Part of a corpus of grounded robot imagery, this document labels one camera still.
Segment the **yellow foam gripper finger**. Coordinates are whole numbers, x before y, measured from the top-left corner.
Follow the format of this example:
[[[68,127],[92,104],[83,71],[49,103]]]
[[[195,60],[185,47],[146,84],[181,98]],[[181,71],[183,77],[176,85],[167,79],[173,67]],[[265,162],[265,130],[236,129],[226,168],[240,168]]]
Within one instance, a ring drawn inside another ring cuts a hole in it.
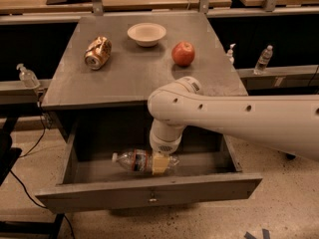
[[[156,174],[163,174],[169,163],[169,156],[165,154],[161,154],[159,152],[153,153],[153,166],[152,166],[152,172],[153,175]]]

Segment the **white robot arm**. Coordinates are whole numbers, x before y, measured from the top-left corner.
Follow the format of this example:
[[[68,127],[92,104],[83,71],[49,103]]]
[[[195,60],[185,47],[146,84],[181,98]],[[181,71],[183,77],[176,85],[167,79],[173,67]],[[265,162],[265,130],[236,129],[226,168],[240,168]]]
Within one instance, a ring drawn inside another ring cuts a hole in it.
[[[176,152],[191,125],[319,160],[316,95],[209,97],[197,79],[183,77],[153,91],[148,109],[152,150],[164,156]]]

